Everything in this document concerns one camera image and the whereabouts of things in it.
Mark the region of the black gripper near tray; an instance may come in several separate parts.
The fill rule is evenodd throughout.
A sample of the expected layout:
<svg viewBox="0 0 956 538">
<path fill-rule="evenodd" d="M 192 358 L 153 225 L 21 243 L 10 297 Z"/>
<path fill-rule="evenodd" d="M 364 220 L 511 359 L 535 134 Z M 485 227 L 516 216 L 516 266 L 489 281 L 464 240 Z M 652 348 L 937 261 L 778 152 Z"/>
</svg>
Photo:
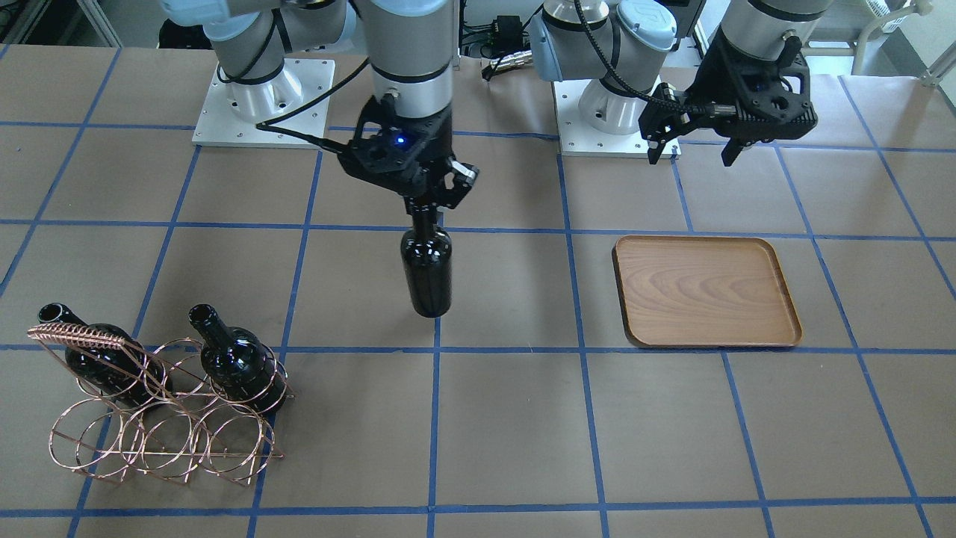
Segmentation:
<svg viewBox="0 0 956 538">
<path fill-rule="evenodd" d="M 660 82 L 639 116 L 648 163 L 658 163 L 668 142 L 696 127 L 730 137 L 721 150 L 725 167 L 750 149 L 751 142 L 797 140 L 813 130 L 819 117 L 810 98 L 802 42 L 785 35 L 778 43 L 781 52 L 759 59 L 735 48 L 726 35 L 715 34 L 687 95 Z"/>
</svg>

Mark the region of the black gripper near basket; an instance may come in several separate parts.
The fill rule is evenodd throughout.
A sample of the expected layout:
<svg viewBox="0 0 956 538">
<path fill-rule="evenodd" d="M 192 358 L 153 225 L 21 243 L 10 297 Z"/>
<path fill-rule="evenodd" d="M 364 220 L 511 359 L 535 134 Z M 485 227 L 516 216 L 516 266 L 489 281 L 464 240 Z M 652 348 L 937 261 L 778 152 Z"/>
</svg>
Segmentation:
<svg viewBox="0 0 956 538">
<path fill-rule="evenodd" d="M 452 151 L 452 105 L 424 118 L 396 112 L 395 99 L 375 96 L 363 105 L 354 136 L 339 154 L 348 175 L 386 188 L 404 197 L 410 217 L 437 219 L 439 204 L 427 194 L 447 174 L 450 187 L 441 185 L 441 207 L 454 210 L 472 191 L 479 168 L 457 161 Z"/>
</svg>

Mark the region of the robot arm near basket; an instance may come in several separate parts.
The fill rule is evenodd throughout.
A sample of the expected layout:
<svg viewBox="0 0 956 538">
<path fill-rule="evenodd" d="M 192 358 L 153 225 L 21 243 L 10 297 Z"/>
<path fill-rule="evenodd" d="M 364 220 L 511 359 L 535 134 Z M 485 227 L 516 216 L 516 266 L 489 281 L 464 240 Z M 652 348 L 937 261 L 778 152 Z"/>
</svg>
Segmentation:
<svg viewBox="0 0 956 538">
<path fill-rule="evenodd" d="M 452 150 L 452 68 L 457 38 L 450 1 L 164 1 L 182 27 L 200 26 L 217 55 L 197 144 L 315 144 L 348 175 L 404 199 L 435 223 L 456 207 L 478 171 Z M 367 52 L 373 94 L 351 139 L 323 136 L 325 101 L 338 91 L 332 65 L 294 52 Z"/>
</svg>

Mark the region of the robot arm near tray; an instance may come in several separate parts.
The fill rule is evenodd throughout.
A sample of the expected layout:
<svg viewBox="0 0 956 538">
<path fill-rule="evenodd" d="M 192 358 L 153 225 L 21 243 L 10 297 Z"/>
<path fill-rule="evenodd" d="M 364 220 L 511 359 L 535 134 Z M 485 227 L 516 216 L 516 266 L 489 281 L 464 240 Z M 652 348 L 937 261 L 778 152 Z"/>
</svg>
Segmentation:
<svg viewBox="0 0 956 538">
<path fill-rule="evenodd" d="M 530 17 L 537 74 L 553 82 L 562 151 L 675 158 L 699 129 L 743 149 L 797 140 L 817 125 L 803 45 L 828 1 L 732 1 L 689 88 L 662 81 L 678 22 L 656 1 L 546 1 Z"/>
</svg>

